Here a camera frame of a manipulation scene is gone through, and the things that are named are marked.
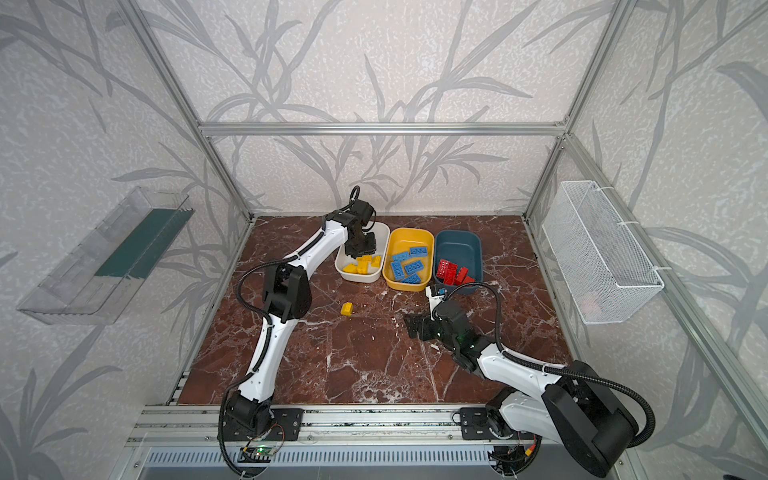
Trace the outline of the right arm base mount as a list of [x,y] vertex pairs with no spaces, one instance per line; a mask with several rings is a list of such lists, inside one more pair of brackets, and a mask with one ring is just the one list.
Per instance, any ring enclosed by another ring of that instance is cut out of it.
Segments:
[[526,431],[511,430],[492,421],[485,407],[461,407],[451,414],[452,422],[460,428],[465,441],[533,441],[535,436]]

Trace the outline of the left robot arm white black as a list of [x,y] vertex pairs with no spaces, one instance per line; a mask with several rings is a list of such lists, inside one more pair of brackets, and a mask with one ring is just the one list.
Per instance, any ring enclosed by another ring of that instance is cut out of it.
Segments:
[[[246,375],[225,390],[221,413],[224,419],[236,421],[257,435],[272,425],[277,371],[293,329],[310,310],[312,274],[340,248],[351,257],[375,252],[377,241],[372,228],[376,210],[359,195],[360,187],[356,185],[348,203],[326,214],[318,231],[298,249],[251,268],[238,280],[238,302],[259,314],[263,324]],[[245,281],[259,271],[264,272],[262,306],[248,302],[242,294]]]

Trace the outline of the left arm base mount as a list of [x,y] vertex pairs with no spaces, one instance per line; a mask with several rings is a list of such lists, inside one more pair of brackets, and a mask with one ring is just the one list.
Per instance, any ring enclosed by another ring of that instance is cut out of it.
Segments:
[[250,412],[226,410],[217,439],[224,442],[244,442],[249,439],[293,442],[298,439],[304,410],[277,408]]

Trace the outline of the red brick wide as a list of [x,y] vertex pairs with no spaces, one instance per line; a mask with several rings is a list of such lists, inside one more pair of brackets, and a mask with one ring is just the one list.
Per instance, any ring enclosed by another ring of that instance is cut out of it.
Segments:
[[458,272],[458,266],[442,259],[437,265],[436,278],[445,285],[453,285]]

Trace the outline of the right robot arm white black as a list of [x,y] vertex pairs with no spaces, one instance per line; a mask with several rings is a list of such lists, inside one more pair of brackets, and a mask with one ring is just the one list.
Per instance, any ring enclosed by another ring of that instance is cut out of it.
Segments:
[[499,440],[520,432],[533,435],[532,448],[508,457],[495,456],[504,476],[525,470],[542,440],[561,444],[588,473],[604,478],[625,450],[648,441],[656,428],[650,403],[639,393],[599,376],[582,361],[551,364],[507,348],[501,338],[503,312],[498,291],[487,283],[497,307],[492,335],[478,333],[451,293],[427,289],[429,310],[404,318],[408,334],[438,341],[454,362],[480,378],[504,384],[485,406],[486,427]]

